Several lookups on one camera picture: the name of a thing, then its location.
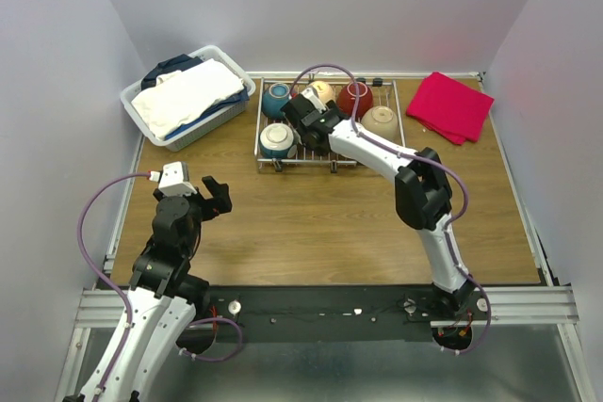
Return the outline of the glossy red bowl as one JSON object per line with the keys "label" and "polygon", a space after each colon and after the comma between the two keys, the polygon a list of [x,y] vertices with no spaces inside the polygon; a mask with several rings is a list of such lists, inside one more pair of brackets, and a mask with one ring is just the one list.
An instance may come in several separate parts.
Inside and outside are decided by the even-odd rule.
{"label": "glossy red bowl", "polygon": [[374,106],[373,93],[363,82],[347,84],[339,91],[335,102],[339,109],[347,115],[351,115],[354,106],[357,105],[356,119],[358,121]]}

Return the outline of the beige stoneware bowl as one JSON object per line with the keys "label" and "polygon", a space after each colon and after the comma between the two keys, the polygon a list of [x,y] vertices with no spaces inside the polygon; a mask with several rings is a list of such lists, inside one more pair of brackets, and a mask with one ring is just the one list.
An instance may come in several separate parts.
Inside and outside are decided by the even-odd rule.
{"label": "beige stoneware bowl", "polygon": [[394,111],[384,105],[371,107],[361,119],[361,124],[369,132],[388,141],[399,137],[399,124]]}

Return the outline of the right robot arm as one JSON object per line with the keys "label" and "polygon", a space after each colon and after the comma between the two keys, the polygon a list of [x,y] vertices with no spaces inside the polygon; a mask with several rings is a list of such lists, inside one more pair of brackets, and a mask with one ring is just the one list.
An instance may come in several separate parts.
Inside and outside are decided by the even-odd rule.
{"label": "right robot arm", "polygon": [[376,171],[395,188],[395,208],[400,220],[417,231],[432,273],[430,310],[452,319],[464,312],[477,288],[461,257],[452,222],[452,189],[438,153],[425,148],[404,148],[369,132],[342,112],[334,102],[327,106],[314,95],[298,94],[282,108],[286,120],[308,150],[324,155],[338,153]]}

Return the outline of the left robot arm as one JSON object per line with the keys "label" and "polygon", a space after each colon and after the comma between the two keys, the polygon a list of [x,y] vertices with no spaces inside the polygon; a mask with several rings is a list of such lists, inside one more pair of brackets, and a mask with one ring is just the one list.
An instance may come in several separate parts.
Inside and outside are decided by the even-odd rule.
{"label": "left robot arm", "polygon": [[150,172],[157,205],[152,234],[133,265],[128,289],[113,289],[124,308],[93,374],[72,401],[142,401],[181,333],[209,308],[209,285],[189,275],[202,224],[232,210],[227,184],[202,179],[202,195],[186,176]]}

